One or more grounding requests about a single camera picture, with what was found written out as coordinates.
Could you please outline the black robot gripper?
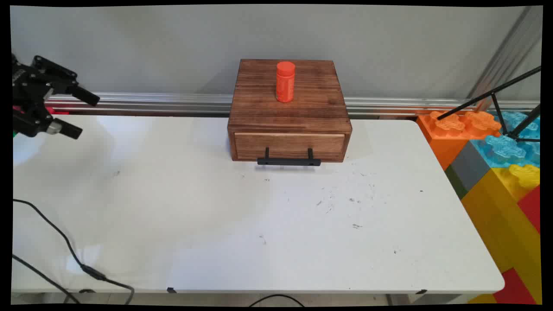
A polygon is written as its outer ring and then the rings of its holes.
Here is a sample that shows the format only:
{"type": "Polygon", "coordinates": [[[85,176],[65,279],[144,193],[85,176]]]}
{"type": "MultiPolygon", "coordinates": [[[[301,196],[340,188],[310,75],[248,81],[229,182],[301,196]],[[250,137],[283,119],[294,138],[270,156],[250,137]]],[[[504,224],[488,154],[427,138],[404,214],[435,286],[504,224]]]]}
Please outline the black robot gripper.
{"type": "Polygon", "coordinates": [[[77,140],[83,129],[54,118],[45,103],[50,96],[66,94],[97,106],[100,97],[80,87],[77,73],[36,55],[31,65],[12,55],[13,131],[28,137],[61,134],[77,140]]]}

